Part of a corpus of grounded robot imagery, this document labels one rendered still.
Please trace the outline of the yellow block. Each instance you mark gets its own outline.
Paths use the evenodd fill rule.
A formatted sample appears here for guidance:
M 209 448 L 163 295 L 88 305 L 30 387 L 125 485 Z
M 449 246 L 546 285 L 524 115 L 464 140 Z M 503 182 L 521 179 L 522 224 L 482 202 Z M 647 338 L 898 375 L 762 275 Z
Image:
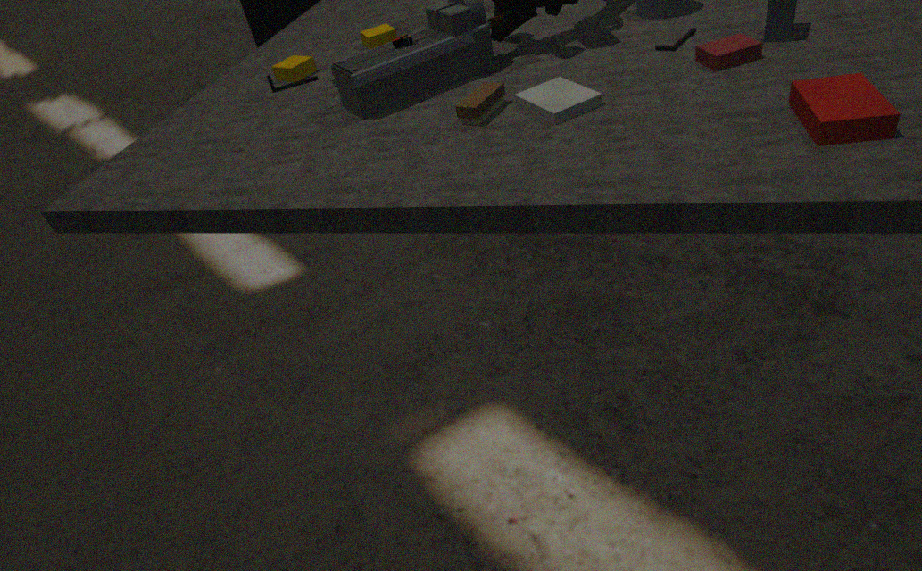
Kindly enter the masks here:
M 396 40 L 396 31 L 389 25 L 384 24 L 381 27 L 367 29 L 361 32 L 362 43 L 367 49 L 376 49 L 376 47 L 385 45 L 392 40 Z
M 309 56 L 292 56 L 272 67 L 276 80 L 297 82 L 317 71 L 316 62 Z

